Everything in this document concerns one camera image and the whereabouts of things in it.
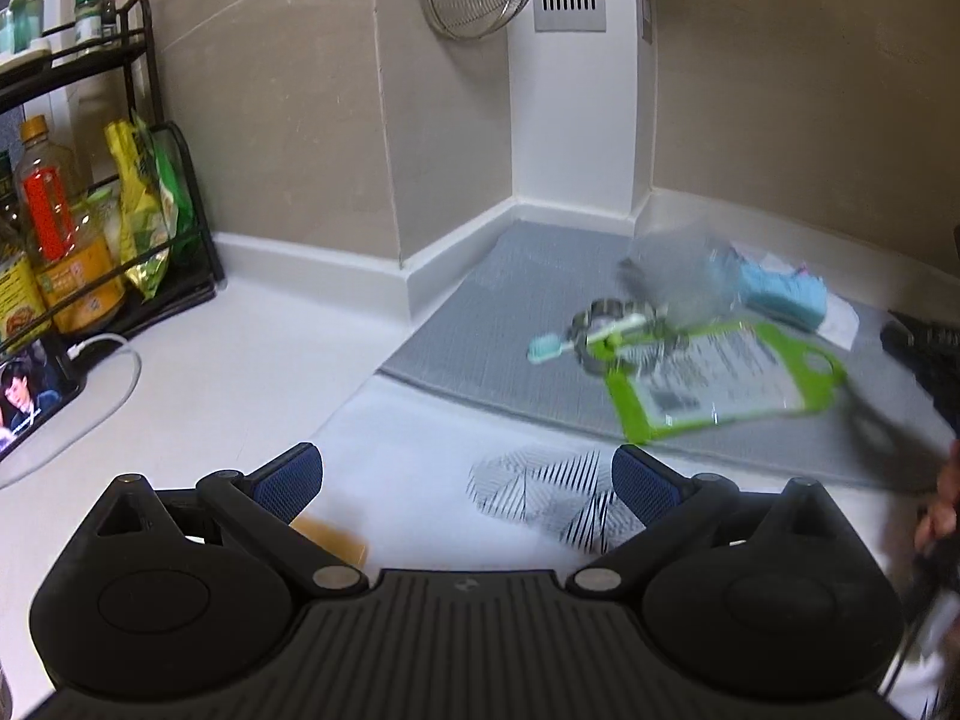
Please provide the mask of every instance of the black dish rack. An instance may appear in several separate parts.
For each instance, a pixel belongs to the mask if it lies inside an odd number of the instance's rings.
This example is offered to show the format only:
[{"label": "black dish rack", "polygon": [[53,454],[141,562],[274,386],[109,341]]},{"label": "black dish rack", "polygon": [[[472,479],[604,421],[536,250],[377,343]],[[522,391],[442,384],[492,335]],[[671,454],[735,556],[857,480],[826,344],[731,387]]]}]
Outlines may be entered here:
[{"label": "black dish rack", "polygon": [[[139,8],[140,20],[143,26],[131,28],[131,11]],[[160,75],[157,72],[157,50],[154,42],[154,28],[149,0],[128,0],[117,9],[119,30],[116,35],[99,38],[72,46],[68,49],[54,52],[51,55],[37,58],[34,62],[23,65],[0,74],[0,113],[6,113],[17,105],[27,103],[33,98],[45,95],[71,83],[76,83],[111,70],[123,70],[124,86],[127,94],[128,112],[136,110],[136,87],[133,84],[133,63],[144,57],[147,63],[147,81],[149,84],[149,105],[151,132],[159,139],[167,139],[175,149],[173,151],[179,159],[175,160],[175,168],[184,179],[190,201],[194,209],[194,225],[174,235],[164,244],[144,251],[141,255],[123,262],[108,274],[91,281],[82,289],[77,290],[69,298],[51,307],[41,316],[34,319],[15,335],[0,343],[0,355],[6,354],[11,348],[19,346],[37,327],[51,322],[54,315],[71,305],[98,287],[106,284],[118,276],[125,281],[127,287],[126,298],[118,314],[109,322],[109,325],[100,328],[100,332],[118,333],[125,338],[132,338],[137,333],[161,322],[167,317],[179,314],[188,308],[207,302],[216,295],[217,284],[224,282],[224,269],[213,245],[210,226],[203,210],[203,201],[200,199],[200,188],[197,184],[197,175],[193,169],[190,151],[186,146],[184,134],[174,122],[169,122],[163,112],[163,100],[160,95]],[[44,37],[73,28],[74,23],[64,23],[47,29]],[[93,52],[82,52],[90,47],[100,46]],[[114,175],[103,181],[98,181],[89,187],[90,191],[107,186],[118,180]],[[185,242],[193,242],[190,247],[183,247]],[[124,273],[134,265],[149,260],[158,252],[178,247],[178,250],[189,251],[189,255],[179,257],[175,264],[173,257],[169,258],[167,271],[157,290],[157,294],[149,300],[144,299],[133,285],[126,282]],[[90,347],[78,357],[77,364],[82,370],[89,370],[99,360],[109,355],[110,349],[104,344]]]}]

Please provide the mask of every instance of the red label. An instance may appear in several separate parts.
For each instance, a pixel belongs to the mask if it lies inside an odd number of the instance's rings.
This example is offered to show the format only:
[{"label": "red label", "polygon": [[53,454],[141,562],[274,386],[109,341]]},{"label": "red label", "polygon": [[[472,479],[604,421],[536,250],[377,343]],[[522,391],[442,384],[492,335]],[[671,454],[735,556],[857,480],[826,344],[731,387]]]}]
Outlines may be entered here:
[{"label": "red label", "polygon": [[23,179],[23,191],[40,253],[47,262],[61,260],[73,245],[73,220],[56,168],[38,167]]}]

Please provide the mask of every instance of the plastic bottle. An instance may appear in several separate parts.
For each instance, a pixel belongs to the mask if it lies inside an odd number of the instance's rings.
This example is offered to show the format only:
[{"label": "plastic bottle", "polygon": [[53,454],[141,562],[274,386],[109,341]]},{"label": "plastic bottle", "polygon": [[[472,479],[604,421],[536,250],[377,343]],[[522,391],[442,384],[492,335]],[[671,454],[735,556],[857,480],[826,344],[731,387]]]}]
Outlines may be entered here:
[{"label": "plastic bottle", "polygon": [[[73,295],[112,269],[107,242],[85,205],[85,192],[69,148],[51,143],[43,116],[20,126],[23,158],[16,166],[26,248],[48,307]],[[64,308],[54,321],[61,333],[93,331],[116,314],[123,301],[120,279]]]}]

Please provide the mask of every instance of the smartphone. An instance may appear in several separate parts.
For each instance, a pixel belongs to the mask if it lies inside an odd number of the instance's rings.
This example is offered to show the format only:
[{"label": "smartphone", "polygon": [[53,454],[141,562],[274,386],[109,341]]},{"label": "smartphone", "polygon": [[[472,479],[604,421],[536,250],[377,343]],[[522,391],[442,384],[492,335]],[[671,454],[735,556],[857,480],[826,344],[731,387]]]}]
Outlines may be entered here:
[{"label": "smartphone", "polygon": [[1,357],[0,461],[77,397],[85,383],[55,330]]}]

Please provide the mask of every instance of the metal screw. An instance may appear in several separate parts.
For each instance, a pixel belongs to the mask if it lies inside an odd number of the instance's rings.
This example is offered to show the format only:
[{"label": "metal screw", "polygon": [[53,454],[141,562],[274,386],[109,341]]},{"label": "metal screw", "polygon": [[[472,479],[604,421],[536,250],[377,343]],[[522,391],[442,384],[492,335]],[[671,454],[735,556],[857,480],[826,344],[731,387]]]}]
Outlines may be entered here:
[{"label": "metal screw", "polygon": [[617,589],[623,580],[611,568],[585,568],[577,572],[573,581],[580,589],[590,592],[610,592]]},{"label": "metal screw", "polygon": [[325,565],[313,572],[313,584],[324,590],[346,590],[360,581],[360,572],[349,565]]}]

